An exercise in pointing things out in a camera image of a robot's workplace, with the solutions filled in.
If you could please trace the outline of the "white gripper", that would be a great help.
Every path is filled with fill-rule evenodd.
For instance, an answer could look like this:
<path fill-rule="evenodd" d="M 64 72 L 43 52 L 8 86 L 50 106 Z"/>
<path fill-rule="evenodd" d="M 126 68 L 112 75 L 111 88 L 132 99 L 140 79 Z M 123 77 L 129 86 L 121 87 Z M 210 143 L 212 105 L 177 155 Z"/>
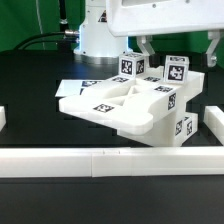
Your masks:
<path fill-rule="evenodd" d="M 216 49 L 224 38 L 224 0 L 106 0 L 106 13 L 114 36 L 138 36 L 147 68 L 158 67 L 160 58 L 152 37 L 143 35 L 207 30 L 207 66 L 217 64 Z"/>

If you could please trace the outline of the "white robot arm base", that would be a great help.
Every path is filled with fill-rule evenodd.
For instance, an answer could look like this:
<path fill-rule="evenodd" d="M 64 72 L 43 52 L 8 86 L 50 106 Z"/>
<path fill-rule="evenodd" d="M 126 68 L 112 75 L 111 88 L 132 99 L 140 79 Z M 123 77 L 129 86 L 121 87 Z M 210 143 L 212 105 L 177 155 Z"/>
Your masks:
<path fill-rule="evenodd" d="M 79 27 L 77 61 L 90 64 L 117 64 L 130 52 L 127 37 L 114 37 L 108 29 L 105 0 L 85 0 L 85 19 Z"/>

